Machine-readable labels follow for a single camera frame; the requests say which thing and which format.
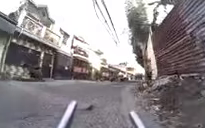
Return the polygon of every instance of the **overhead wire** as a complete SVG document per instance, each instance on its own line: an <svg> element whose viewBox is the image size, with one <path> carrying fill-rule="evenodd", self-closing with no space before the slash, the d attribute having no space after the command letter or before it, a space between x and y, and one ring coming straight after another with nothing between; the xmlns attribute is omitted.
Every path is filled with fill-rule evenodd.
<svg viewBox="0 0 205 128"><path fill-rule="evenodd" d="M114 31L114 33L115 33L115 36L113 35L113 32L112 32L112 30L111 30L111 28L110 28L110 26L109 26L109 24L108 24L108 22L107 22L107 20L106 20L106 18L105 18L105 16L104 16L103 12L102 12L102 10L101 10L101 8L100 8L100 6L99 6L97 0L93 0L93 6L94 6L95 13L96 13L96 15L97 15L97 18L100 20L98 14L97 14L96 6L95 6L95 5L97 6L98 10L100 11L100 14L101 14L102 17L103 17L103 19L104 19L104 21L105 21L105 24L106 24L106 26L108 27L108 28L107 28L107 27L105 26L106 30L107 30L108 33L112 36L112 38L113 38L113 40L115 41L116 44L117 44L117 43L120 43L119 38L118 38L118 35L117 35L117 32L116 32L116 30L115 30L114 24L113 24L113 22L112 22L111 16L110 16L110 14L109 14L109 12L108 12L108 9L107 9L106 5L105 5L104 7L105 7L105 10L106 10L106 12L107 12L107 14L108 14L109 20L110 20L110 22L111 22L111 24L112 24L112 28L114 29L113 31Z"/></svg>
<svg viewBox="0 0 205 128"><path fill-rule="evenodd" d="M107 6L106 6L104 0L101 0L101 1L102 1L102 4L103 4L103 6L104 6L106 12L107 12L107 15L108 15L108 17L109 17L109 20L110 20L110 22L111 22L111 25L112 25L112 27L113 27L113 29L114 29L114 33L115 33L115 35L116 35L116 38L117 38L118 42L120 43L119 38L118 38L118 34L117 34L116 29L115 29L115 27L114 27L114 23L113 23L113 21L112 21L111 15L110 15L110 13L109 13L109 11L108 11L108 9L107 9Z"/></svg>
<svg viewBox="0 0 205 128"><path fill-rule="evenodd" d="M107 20L106 20L105 16L103 15L102 10L100 9L100 7L99 7L97 1L96 1L96 0L92 0L92 1L93 1L94 11L95 11L95 13L96 13L97 18L102 22L102 24L105 22L105 24L107 25L107 27L106 27L105 24L103 24L103 25L104 25L106 31L107 31L108 34L112 37L112 39L114 40L114 42L117 44L117 41L116 41L116 39L114 38L113 33L110 32L110 31L112 31L112 30L111 30L110 26L108 25ZM104 19L104 22L100 19L99 15L97 14L97 10L96 10L95 4L97 5L97 7L98 7L98 9L99 9L99 11L100 11L100 13L101 13L101 15L102 15L102 17L103 17L103 19Z"/></svg>

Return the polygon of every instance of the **balcony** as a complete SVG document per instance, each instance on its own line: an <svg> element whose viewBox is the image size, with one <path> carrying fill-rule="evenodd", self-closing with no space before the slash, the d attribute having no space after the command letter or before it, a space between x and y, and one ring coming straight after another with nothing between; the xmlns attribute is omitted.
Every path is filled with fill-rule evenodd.
<svg viewBox="0 0 205 128"><path fill-rule="evenodd" d="M21 27L50 44L59 45L61 37L30 16L25 16Z"/></svg>
<svg viewBox="0 0 205 128"><path fill-rule="evenodd" d="M41 33L43 31L43 28L44 28L44 26L41 23L35 21L34 19L32 19L29 16L26 16L24 18L21 27L28 30L32 34L39 36L39 37L41 37Z"/></svg>
<svg viewBox="0 0 205 128"><path fill-rule="evenodd" d="M49 41L50 43L59 45L60 36L47 28L45 31L44 39Z"/></svg>

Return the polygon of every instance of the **rubble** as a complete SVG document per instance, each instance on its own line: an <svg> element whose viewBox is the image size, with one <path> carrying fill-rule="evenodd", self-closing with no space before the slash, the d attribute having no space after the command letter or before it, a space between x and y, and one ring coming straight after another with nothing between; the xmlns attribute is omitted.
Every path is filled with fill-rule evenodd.
<svg viewBox="0 0 205 128"><path fill-rule="evenodd" d="M156 115L162 126L205 128L205 74L166 76L152 85L139 92L145 99L139 105Z"/></svg>

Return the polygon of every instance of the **metal sheet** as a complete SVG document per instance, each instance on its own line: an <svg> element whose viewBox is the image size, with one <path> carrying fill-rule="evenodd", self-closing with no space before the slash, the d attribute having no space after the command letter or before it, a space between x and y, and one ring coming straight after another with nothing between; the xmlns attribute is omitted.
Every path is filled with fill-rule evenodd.
<svg viewBox="0 0 205 128"><path fill-rule="evenodd" d="M158 75L205 72L205 0L183 0L153 33Z"/></svg>

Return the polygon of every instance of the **road surface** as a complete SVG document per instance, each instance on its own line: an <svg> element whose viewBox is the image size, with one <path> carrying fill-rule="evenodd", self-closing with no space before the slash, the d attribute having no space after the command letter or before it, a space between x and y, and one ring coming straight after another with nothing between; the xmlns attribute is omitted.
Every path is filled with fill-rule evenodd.
<svg viewBox="0 0 205 128"><path fill-rule="evenodd" d="M78 102L72 128L131 128L126 87L133 85L0 81L0 128L55 128L71 100Z"/></svg>

